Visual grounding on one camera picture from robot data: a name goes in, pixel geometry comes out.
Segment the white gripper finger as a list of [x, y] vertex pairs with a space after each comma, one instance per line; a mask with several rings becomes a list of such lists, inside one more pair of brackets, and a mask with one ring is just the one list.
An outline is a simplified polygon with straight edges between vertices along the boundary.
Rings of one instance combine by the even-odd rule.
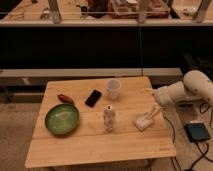
[[157, 108], [150, 116], [149, 118], [153, 118], [154, 116], [156, 116], [157, 114], [161, 113], [162, 108]]
[[152, 106], [151, 110], [150, 110], [150, 114], [152, 114], [157, 108], [160, 108], [160, 106], [157, 105], [157, 104], [154, 104], [154, 105]]

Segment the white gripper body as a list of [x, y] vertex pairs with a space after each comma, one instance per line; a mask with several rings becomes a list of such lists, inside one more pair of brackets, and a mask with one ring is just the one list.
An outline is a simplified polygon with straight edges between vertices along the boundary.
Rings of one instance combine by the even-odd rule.
[[153, 92], [155, 101], [160, 105], [160, 106], [166, 106], [169, 103], [169, 96], [167, 89], [164, 87], [155, 89]]

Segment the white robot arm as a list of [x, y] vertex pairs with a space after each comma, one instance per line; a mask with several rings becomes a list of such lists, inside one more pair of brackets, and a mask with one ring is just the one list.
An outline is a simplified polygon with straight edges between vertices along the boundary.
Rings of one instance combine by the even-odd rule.
[[213, 108], [213, 82], [203, 72], [191, 70], [181, 81], [154, 89], [153, 96], [161, 107], [202, 99]]

